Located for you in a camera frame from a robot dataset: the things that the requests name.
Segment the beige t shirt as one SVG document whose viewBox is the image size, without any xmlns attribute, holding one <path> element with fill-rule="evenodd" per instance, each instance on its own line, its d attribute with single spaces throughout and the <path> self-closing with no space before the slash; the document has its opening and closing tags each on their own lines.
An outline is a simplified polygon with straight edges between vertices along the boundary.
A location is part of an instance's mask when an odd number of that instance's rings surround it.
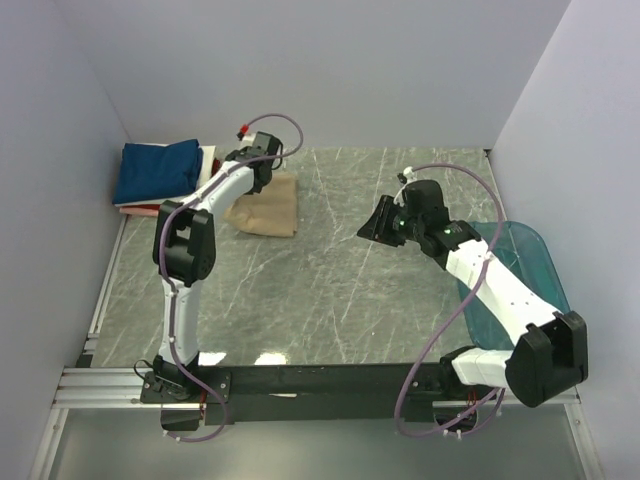
<svg viewBox="0 0 640 480">
<path fill-rule="evenodd" d="M 298 230 L 297 176 L 274 175 L 260 193 L 237 199 L 225 211 L 224 220 L 246 234 L 294 237 Z"/>
</svg>

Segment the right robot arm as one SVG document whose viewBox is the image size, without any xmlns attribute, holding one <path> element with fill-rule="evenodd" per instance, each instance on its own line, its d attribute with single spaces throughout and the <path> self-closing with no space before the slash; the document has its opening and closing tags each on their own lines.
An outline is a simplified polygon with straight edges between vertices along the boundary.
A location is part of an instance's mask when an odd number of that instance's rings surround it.
<svg viewBox="0 0 640 480">
<path fill-rule="evenodd" d="M 470 347 L 444 359 L 439 387 L 460 399 L 473 386 L 506 388 L 527 407 L 537 407 L 589 376 L 587 325 L 530 290 L 490 251 L 469 223 L 453 220 L 440 185 L 418 180 L 400 196 L 380 197 L 358 237 L 399 247 L 408 241 L 468 289 L 497 319 L 512 347 Z"/>
</svg>

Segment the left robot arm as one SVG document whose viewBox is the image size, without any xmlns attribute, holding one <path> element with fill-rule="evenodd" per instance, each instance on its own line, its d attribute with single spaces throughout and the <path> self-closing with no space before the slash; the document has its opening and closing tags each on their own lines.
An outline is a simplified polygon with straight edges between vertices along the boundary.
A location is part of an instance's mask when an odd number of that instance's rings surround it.
<svg viewBox="0 0 640 480">
<path fill-rule="evenodd" d="M 283 143 L 264 132 L 239 134 L 215 174 L 180 201 L 161 204 L 152 259 L 164 294 L 163 338 L 143 380 L 140 401 L 193 402 L 209 396 L 199 378 L 198 317 L 203 281 L 216 262 L 216 221 L 244 195 L 261 192 L 273 176 Z"/>
</svg>

